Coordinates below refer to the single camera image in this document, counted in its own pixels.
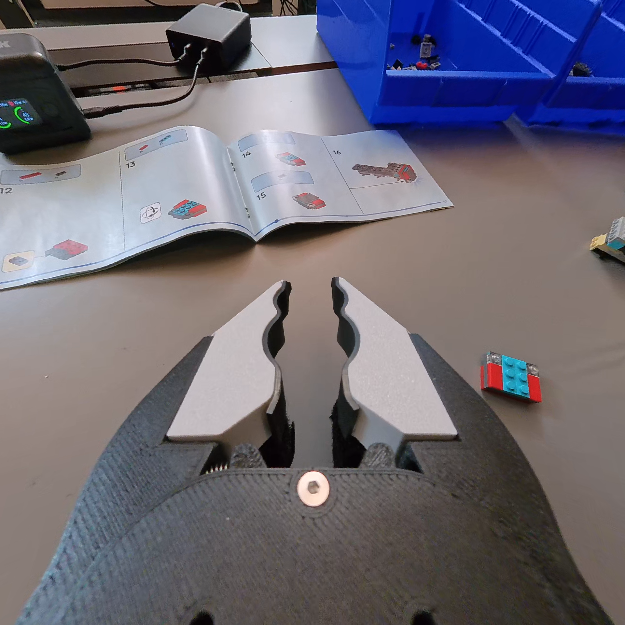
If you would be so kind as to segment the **grey desk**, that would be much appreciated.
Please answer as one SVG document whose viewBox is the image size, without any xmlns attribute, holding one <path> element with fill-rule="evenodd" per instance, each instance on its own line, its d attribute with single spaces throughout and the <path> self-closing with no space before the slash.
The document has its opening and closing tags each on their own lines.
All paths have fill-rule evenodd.
<svg viewBox="0 0 625 625">
<path fill-rule="evenodd" d="M 486 393 L 579 570 L 624 623 L 624 266 L 589 251 L 624 214 L 624 142 L 529 129 L 400 129 L 454 207 L 389 221 L 181 239 L 1 293 L 1 623 L 13 624 L 130 411 L 204 336 L 291 281 L 277 356 L 294 467 L 332 464 L 345 355 L 331 279 L 420 334 L 474 388 L 489 350 L 535 363 L 543 402 Z"/>
</svg>

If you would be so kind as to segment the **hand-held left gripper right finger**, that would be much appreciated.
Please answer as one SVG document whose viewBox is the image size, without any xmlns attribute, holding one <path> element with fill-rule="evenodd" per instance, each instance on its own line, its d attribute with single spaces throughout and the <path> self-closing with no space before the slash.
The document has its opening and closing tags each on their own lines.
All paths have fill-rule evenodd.
<svg viewBox="0 0 625 625">
<path fill-rule="evenodd" d="M 338 427 L 364 448 L 457 437 L 408 330 L 346 279 L 332 279 L 342 369 Z"/>
</svg>

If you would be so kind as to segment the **black power station with screen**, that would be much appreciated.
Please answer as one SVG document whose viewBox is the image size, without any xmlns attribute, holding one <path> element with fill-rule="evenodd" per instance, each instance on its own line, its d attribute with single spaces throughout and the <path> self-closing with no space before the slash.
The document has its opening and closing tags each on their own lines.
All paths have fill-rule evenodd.
<svg viewBox="0 0 625 625">
<path fill-rule="evenodd" d="M 89 139 L 76 98 L 32 35 L 1 32 L 1 152 L 18 154 Z"/>
</svg>

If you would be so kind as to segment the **scattered small grey bricks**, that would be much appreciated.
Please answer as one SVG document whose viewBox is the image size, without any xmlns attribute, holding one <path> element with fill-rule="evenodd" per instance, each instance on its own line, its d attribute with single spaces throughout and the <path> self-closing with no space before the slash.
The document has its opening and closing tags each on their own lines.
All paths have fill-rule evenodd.
<svg viewBox="0 0 625 625">
<path fill-rule="evenodd" d="M 436 50 L 437 41 L 430 35 L 411 35 L 400 44 L 390 44 L 391 54 L 386 69 L 395 72 L 435 71 L 441 67 L 440 54 Z"/>
</svg>

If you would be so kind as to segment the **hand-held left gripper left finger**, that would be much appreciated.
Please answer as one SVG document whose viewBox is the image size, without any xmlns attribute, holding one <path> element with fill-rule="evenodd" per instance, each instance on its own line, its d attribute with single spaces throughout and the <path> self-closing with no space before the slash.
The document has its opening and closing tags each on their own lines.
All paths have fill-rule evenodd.
<svg viewBox="0 0 625 625">
<path fill-rule="evenodd" d="M 282 375 L 275 356 L 285 341 L 291 284 L 274 283 L 219 328 L 169 427 L 172 441 L 260 448 L 286 438 Z"/>
</svg>

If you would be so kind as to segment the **black power adapter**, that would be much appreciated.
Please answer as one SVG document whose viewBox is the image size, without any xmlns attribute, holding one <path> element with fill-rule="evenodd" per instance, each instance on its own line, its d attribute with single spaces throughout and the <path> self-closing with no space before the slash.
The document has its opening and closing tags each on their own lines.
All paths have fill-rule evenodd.
<svg viewBox="0 0 625 625">
<path fill-rule="evenodd" d="M 193 68 L 206 49 L 201 71 L 229 69 L 251 42 L 251 19 L 242 11 L 199 4 L 166 30 L 171 54 Z"/>
</svg>

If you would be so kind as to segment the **blue plastic bin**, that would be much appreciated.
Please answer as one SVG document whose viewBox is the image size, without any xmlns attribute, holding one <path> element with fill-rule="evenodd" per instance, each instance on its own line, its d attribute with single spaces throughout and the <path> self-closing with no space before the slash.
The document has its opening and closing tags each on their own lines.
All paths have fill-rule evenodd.
<svg viewBox="0 0 625 625">
<path fill-rule="evenodd" d="M 568 75 L 551 96 L 516 113 L 525 125 L 624 134 L 624 1 L 603 11 L 577 55 L 592 77 Z"/>
<path fill-rule="evenodd" d="M 317 31 L 373 124 L 505 121 L 564 80 L 600 1 L 318 1 Z M 390 44 L 432 35 L 441 67 L 395 72 Z"/>
</svg>

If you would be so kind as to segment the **open instruction booklet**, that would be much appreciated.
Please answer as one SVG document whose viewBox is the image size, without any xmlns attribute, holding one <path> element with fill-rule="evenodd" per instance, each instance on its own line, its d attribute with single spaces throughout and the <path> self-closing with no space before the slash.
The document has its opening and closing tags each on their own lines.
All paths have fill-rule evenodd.
<svg viewBox="0 0 625 625">
<path fill-rule="evenodd" d="M 180 126 L 60 164 L 1 156 L 1 290 L 103 270 L 197 232 L 257 242 L 452 202 L 395 131 L 259 131 L 226 146 Z"/>
</svg>

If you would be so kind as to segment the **red and teal brick block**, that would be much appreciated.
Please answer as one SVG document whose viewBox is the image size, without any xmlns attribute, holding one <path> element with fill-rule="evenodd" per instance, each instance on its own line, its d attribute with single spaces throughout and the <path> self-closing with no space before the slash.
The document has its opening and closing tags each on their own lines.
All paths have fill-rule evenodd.
<svg viewBox="0 0 625 625">
<path fill-rule="evenodd" d="M 487 352 L 480 366 L 480 388 L 526 402 L 542 402 L 538 367 L 534 364 Z"/>
</svg>

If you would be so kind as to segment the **grey and black brick assembly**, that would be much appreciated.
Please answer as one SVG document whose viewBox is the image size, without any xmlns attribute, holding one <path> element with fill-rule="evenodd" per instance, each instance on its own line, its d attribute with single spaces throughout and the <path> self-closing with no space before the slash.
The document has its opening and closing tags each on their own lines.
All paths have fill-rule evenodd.
<svg viewBox="0 0 625 625">
<path fill-rule="evenodd" d="M 590 242 L 590 250 L 601 259 L 615 259 L 624 264 L 624 216 L 615 219 L 610 230 Z"/>
</svg>

